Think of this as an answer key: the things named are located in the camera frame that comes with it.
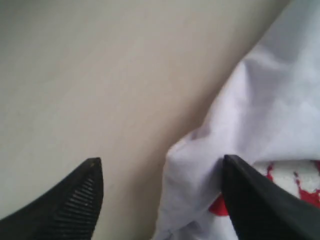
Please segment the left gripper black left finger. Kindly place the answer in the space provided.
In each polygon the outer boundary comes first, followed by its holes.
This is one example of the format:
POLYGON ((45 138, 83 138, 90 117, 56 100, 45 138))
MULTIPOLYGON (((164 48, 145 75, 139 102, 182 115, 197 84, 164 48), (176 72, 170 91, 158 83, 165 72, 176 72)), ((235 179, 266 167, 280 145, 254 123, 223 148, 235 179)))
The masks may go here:
POLYGON ((0 221, 2 240, 90 240, 104 198, 101 158, 88 158, 45 194, 0 221))

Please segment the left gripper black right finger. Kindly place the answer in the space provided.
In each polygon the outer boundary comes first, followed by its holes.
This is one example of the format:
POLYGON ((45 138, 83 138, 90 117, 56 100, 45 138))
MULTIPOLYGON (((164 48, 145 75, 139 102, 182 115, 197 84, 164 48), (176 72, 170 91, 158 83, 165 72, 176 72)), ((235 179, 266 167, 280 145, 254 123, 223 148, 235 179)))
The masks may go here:
POLYGON ((294 172, 299 196, 263 176, 237 155, 222 161, 222 196, 240 240, 318 240, 320 191, 308 192, 294 172))

